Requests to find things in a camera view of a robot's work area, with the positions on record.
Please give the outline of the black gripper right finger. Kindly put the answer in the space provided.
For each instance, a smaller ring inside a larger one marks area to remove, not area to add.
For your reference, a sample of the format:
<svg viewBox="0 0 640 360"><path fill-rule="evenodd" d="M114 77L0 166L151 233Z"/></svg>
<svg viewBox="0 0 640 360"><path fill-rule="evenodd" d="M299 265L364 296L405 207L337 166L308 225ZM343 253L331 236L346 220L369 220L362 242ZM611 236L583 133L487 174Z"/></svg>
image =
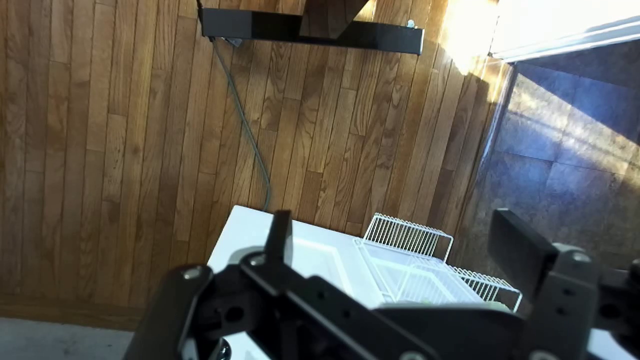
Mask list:
<svg viewBox="0 0 640 360"><path fill-rule="evenodd" d="M537 295L558 259L558 248L510 208L492 212L487 253L526 301Z"/></svg>

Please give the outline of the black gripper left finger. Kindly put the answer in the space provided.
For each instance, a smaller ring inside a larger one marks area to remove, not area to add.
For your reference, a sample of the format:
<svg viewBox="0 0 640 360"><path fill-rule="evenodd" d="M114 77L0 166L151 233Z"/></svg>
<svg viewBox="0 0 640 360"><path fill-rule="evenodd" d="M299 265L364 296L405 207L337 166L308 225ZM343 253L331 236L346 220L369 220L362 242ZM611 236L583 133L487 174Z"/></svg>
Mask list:
<svg viewBox="0 0 640 360"><path fill-rule="evenodd" d="M264 254L267 260L276 260L281 265L292 263L292 212L289 210L274 212Z"/></svg>

